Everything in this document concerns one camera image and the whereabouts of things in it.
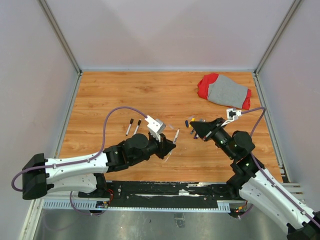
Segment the white marker yellow end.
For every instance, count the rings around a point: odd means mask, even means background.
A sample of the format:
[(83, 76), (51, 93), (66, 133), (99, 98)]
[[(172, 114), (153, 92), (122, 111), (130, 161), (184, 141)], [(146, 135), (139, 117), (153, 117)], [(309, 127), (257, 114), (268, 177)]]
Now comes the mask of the white marker yellow end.
[(174, 144), (176, 144), (176, 142), (177, 142), (179, 133), (180, 133), (180, 129), (178, 128), (177, 131), (176, 131), (176, 133), (175, 133), (174, 139), (173, 139), (173, 141), (172, 141)]

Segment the white whiteboard marker pen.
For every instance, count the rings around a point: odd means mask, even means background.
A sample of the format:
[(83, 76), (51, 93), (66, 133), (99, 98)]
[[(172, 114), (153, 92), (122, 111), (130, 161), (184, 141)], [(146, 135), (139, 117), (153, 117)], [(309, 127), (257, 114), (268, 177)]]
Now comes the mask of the white whiteboard marker pen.
[(140, 128), (140, 125), (141, 125), (141, 122), (142, 122), (142, 120), (139, 119), (138, 122), (137, 122), (137, 126), (136, 126), (136, 128), (135, 128), (135, 130), (134, 130), (134, 132), (133, 132), (133, 135), (135, 135), (135, 134), (138, 132), (138, 130), (139, 130), (139, 128)]

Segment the white marker black cap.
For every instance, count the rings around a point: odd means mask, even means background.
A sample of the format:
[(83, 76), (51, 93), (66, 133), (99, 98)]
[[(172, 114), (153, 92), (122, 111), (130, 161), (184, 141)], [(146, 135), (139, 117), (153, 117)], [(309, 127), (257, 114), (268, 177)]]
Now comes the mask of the white marker black cap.
[(126, 136), (129, 135), (133, 122), (134, 122), (134, 119), (131, 118), (130, 121), (129, 121), (128, 128), (127, 128), (126, 133), (125, 133)]

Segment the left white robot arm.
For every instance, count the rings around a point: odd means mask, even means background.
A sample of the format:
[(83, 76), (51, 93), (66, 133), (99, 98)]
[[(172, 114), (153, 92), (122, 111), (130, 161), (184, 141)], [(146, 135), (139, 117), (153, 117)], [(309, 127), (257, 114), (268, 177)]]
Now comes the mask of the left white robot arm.
[(97, 179), (99, 174), (126, 170), (156, 155), (164, 159), (176, 147), (173, 141), (160, 134), (137, 133), (102, 151), (70, 158), (45, 158), (35, 154), (23, 167), (22, 198), (34, 200), (54, 192), (83, 192), (101, 198), (107, 185)]

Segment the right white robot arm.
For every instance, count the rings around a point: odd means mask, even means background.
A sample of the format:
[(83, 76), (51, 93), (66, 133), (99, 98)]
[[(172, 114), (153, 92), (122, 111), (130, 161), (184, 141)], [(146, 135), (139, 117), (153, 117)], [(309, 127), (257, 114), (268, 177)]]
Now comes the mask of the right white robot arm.
[(255, 144), (246, 131), (229, 135), (225, 120), (192, 121), (190, 125), (203, 141), (214, 141), (227, 157), (234, 175), (226, 182), (227, 196), (243, 199), (271, 218), (289, 240), (318, 240), (320, 213), (314, 211), (283, 187), (253, 154)]

